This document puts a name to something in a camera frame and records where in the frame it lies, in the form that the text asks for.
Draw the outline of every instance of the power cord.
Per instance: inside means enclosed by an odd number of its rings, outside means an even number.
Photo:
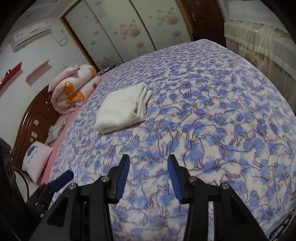
[[[66,34],[64,33],[63,30],[61,30],[61,34],[64,34],[64,38],[62,38],[60,41],[58,41],[55,37],[53,37],[52,34],[50,34],[50,36],[52,36],[52,38],[61,46],[64,47],[67,43],[68,43],[68,38],[66,36]]]
[[[15,167],[13,169],[24,179],[26,187],[27,187],[27,196],[28,196],[27,200],[29,200],[30,195],[29,195],[29,186],[28,186],[27,180],[25,179],[24,175],[21,173],[21,171],[19,169],[15,168]]]

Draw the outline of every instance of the sliding wardrobe door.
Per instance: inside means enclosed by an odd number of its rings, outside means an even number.
[[[123,63],[116,48],[85,3],[80,1],[65,19],[100,70]]]
[[[175,0],[130,0],[157,50],[190,42],[190,36]]]
[[[129,0],[85,1],[124,62],[155,51],[141,19]]]

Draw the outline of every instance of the red shelf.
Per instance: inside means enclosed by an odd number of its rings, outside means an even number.
[[[16,67],[14,67],[12,69],[12,71],[10,71],[8,73],[8,75],[6,75],[3,80],[0,82],[0,91],[1,89],[4,87],[4,85],[6,85],[6,83],[17,73],[20,71],[20,68],[22,67],[22,62],[20,62]]]

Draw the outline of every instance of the brown wooden door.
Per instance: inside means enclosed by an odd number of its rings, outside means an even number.
[[[217,0],[182,0],[196,35],[226,46],[224,19]]]

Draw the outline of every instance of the bedspread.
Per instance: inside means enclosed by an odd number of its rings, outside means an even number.
[[[106,95],[139,82],[153,91],[146,121],[96,132],[96,111]],[[269,234],[296,206],[290,201],[295,127],[289,105],[258,69],[203,39],[108,72],[68,129],[50,179],[71,169],[76,183],[89,184],[128,154],[123,198],[110,205],[115,240],[182,240],[188,205],[179,205],[167,170],[167,157],[175,154],[204,182],[229,183]],[[209,216],[211,240],[211,204]]]

